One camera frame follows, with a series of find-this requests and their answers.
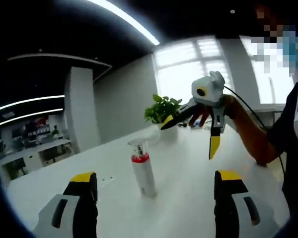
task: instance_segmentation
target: black ceiling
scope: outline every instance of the black ceiling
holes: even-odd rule
[[[110,0],[165,44],[182,38],[258,35],[251,4],[233,1]],[[86,0],[0,1],[0,106],[64,91],[70,65],[63,59],[16,59],[33,53],[79,56],[115,70],[154,45],[118,16]],[[101,70],[93,67],[98,73]]]

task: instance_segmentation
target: hand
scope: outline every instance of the hand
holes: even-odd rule
[[[222,106],[224,106],[224,115],[228,115],[230,118],[233,118],[234,113],[232,108],[235,102],[237,102],[237,100],[232,95],[223,95]],[[189,126],[192,126],[194,122],[202,115],[202,118],[199,123],[199,127],[202,127],[210,115],[210,109],[210,107],[204,105],[204,107],[196,111],[189,121]]]

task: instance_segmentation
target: black cable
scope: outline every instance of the black cable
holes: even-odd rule
[[[250,111],[254,114],[254,116],[256,117],[256,119],[262,124],[262,126],[267,130],[267,127],[264,125],[264,123],[262,122],[262,120],[258,117],[258,115],[251,109],[251,107],[237,94],[235,93],[233,90],[231,90],[230,88],[224,86],[224,88],[228,89],[229,91],[231,91],[235,96],[237,96],[239,98],[239,100],[241,100],[249,109]],[[280,164],[282,165],[282,169],[283,169],[283,174],[285,177],[285,169],[284,169],[284,165],[283,165],[283,161],[282,158],[280,156],[279,157],[279,161]]]

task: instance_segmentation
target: desk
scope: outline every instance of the desk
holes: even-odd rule
[[[13,180],[7,188],[12,207],[24,224],[33,229],[39,211],[55,194],[63,193],[73,176],[95,171],[99,237],[212,238],[214,174],[221,169],[238,171],[248,190],[273,208],[276,222],[280,226],[286,222],[289,210],[280,183],[268,168],[256,165],[229,126],[211,161],[208,130],[179,128],[175,142],[161,141],[150,147],[157,196],[142,197],[127,142],[155,130],[156,126],[149,127]]]
[[[1,177],[2,184],[4,185],[4,187],[6,187],[10,182],[10,177],[5,169],[6,164],[23,158],[27,171],[28,172],[36,171],[43,167],[42,158],[40,156],[41,151],[44,151],[59,145],[67,144],[70,142],[71,142],[70,140],[66,140],[66,139],[54,140],[52,142],[38,145],[36,147],[28,148],[3,157],[2,159],[0,159],[0,177]]]
[[[21,150],[19,152],[13,153],[11,155],[7,155],[7,156],[3,157],[2,159],[0,159],[0,166],[10,163],[12,161],[15,161],[17,159],[23,158],[23,157],[28,157],[28,156],[38,153],[40,151],[47,150],[47,149],[50,149],[50,148],[53,148],[53,147],[56,147],[59,145],[67,144],[70,142],[71,142],[70,140],[60,139],[60,140],[54,140],[52,142],[48,142],[48,143],[45,143],[42,145],[38,145],[36,147],[31,147],[31,148]]]

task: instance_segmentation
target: ceiling light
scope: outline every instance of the ceiling light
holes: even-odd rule
[[[3,114],[2,117],[7,119],[7,118],[11,118],[11,117],[14,117],[15,114],[14,112],[9,112],[9,113],[6,113],[6,114]]]
[[[146,28],[144,28],[139,22],[137,22],[135,19],[133,19],[131,16],[129,16],[120,8],[116,7],[114,4],[106,0],[88,0],[88,1],[111,11],[115,15],[127,21],[129,24],[135,27],[141,34],[147,37],[147,39],[150,40],[155,46],[160,44],[160,42]]]
[[[48,97],[27,99],[27,100],[15,102],[15,103],[10,103],[8,105],[2,106],[2,107],[0,107],[0,110],[8,108],[8,107],[12,107],[14,105],[18,105],[18,104],[21,104],[21,103],[27,103],[27,102],[32,102],[32,101],[44,100],[44,99],[52,99],[52,98],[63,98],[63,97],[65,97],[65,95],[57,95],[57,96],[48,96]]]
[[[32,113],[32,114],[20,116],[20,117],[17,117],[17,118],[12,118],[10,120],[0,122],[0,125],[6,124],[10,121],[18,120],[18,119],[21,119],[21,118],[27,118],[27,117],[34,116],[34,115],[39,115],[39,114],[43,114],[43,113],[52,113],[52,112],[58,112],[58,111],[63,111],[63,108],[53,109],[53,110],[48,110],[48,111],[43,111],[43,112],[38,112],[38,113]]]

